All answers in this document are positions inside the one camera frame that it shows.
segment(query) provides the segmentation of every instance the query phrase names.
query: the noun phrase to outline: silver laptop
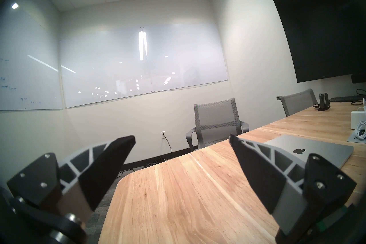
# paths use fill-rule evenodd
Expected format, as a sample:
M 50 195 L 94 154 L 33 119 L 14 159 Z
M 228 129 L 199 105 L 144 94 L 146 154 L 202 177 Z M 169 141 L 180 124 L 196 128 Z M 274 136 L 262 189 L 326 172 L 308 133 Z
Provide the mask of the silver laptop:
M 309 154 L 316 153 L 333 163 L 338 168 L 341 168 L 353 153 L 353 146 L 313 141 L 288 135 L 282 135 L 278 138 L 265 142 L 265 144 L 288 151 L 305 163 Z

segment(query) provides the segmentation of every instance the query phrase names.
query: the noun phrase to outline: television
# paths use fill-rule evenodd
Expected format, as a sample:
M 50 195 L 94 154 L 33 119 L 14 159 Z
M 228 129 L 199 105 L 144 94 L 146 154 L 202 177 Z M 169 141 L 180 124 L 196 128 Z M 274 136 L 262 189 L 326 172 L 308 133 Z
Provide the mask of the television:
M 297 82 L 366 72 L 366 0 L 274 0 Z

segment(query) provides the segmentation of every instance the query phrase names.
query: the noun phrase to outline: office chair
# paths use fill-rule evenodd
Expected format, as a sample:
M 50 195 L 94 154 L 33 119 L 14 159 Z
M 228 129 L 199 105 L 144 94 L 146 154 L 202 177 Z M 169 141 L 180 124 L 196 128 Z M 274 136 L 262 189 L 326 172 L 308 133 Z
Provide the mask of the office chair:
M 277 96 L 277 100 L 281 100 L 286 117 L 318 103 L 311 88 L 287 96 Z
M 192 134 L 197 132 L 198 148 L 207 147 L 235 136 L 249 132 L 249 124 L 239 120 L 235 99 L 195 104 L 196 127 L 186 133 L 189 148 L 193 151 Z

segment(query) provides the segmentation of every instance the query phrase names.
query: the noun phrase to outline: whiteboard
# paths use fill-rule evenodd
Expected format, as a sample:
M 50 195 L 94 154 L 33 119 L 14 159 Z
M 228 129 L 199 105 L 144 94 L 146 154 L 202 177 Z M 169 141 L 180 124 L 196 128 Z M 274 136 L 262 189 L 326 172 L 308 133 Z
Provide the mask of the whiteboard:
M 227 80 L 214 23 L 122 27 L 62 39 L 66 107 Z
M 153 91 L 146 54 L 140 60 L 140 31 L 124 27 L 61 40 L 66 107 Z
M 214 23 L 144 26 L 154 91 L 227 80 Z
M 21 7 L 0 12 L 0 110 L 61 109 L 56 37 Z

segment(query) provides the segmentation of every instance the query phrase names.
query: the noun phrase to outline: wooden tabletop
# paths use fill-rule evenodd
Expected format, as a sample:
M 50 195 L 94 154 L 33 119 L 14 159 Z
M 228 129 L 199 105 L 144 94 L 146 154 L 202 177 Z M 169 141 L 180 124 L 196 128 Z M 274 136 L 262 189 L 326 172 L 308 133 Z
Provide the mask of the wooden tabletop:
M 350 204 L 366 183 L 366 144 L 346 142 L 356 109 L 339 102 L 323 112 L 311 107 L 239 137 L 264 143 L 286 134 L 354 146 L 342 167 L 357 182 Z M 223 141 L 124 177 L 99 243 L 275 243 L 278 228 Z

